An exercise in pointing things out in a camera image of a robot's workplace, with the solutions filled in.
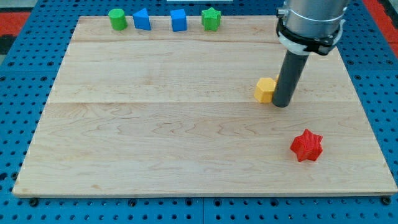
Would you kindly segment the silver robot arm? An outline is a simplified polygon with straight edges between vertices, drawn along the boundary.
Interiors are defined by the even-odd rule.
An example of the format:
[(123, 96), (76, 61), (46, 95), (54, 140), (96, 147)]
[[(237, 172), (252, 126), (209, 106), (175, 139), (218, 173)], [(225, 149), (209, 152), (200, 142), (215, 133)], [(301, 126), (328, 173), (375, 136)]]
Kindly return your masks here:
[(276, 34), (295, 55), (328, 55), (343, 34), (348, 0), (285, 0), (276, 9)]

